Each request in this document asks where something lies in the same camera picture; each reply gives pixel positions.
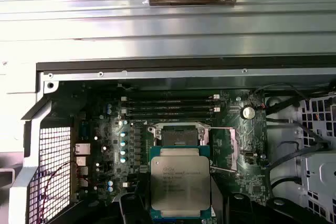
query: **green circuit board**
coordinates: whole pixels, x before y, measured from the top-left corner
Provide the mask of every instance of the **green circuit board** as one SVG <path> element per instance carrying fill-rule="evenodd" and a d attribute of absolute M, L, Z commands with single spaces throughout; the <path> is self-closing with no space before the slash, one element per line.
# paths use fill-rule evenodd
<path fill-rule="evenodd" d="M 192 135 L 192 127 L 174 126 L 178 122 L 198 122 L 212 128 L 208 132 L 211 165 L 236 171 L 212 169 L 221 178 L 221 187 L 246 194 L 262 205 L 269 198 L 264 175 L 268 160 L 262 95 L 250 90 L 130 91 L 101 93 L 91 99 L 79 132 L 80 139 L 88 138 L 91 143 L 88 176 L 97 189 L 90 193 L 98 199 L 110 202 L 134 187 L 138 174 L 150 171 L 150 147 L 162 144 L 155 142 L 149 131 L 152 125 L 171 123 L 163 130 Z M 258 108 L 252 120 L 242 118 L 245 106 Z M 127 152 L 124 163 L 120 151 Z"/>

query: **capacitor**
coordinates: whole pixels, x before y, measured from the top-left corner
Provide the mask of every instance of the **capacitor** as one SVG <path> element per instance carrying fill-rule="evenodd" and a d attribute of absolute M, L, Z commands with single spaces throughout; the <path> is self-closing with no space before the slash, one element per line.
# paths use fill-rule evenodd
<path fill-rule="evenodd" d="M 244 107 L 244 108 L 241 109 L 240 116 L 243 119 L 251 120 L 251 119 L 253 119 L 256 116 L 256 111 L 252 107 L 246 106 L 246 107 Z"/>
<path fill-rule="evenodd" d="M 122 157 L 122 158 L 120 159 L 120 162 L 121 162 L 122 164 L 124 164 L 126 161 L 127 161 L 127 158 L 126 158 L 126 157 Z"/>

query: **metal panel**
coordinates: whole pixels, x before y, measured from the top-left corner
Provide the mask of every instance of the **metal panel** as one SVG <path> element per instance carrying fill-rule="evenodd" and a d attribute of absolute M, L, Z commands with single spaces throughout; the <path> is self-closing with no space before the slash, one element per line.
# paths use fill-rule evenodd
<path fill-rule="evenodd" d="M 44 40 L 33 49 L 29 42 L 0 42 L 0 50 L 20 60 L 33 51 L 29 61 L 334 54 L 335 20 L 336 0 L 180 7 L 150 7 L 148 0 L 0 0 L 6 31 L 0 41 Z M 69 42 L 45 41 L 55 39 Z"/>

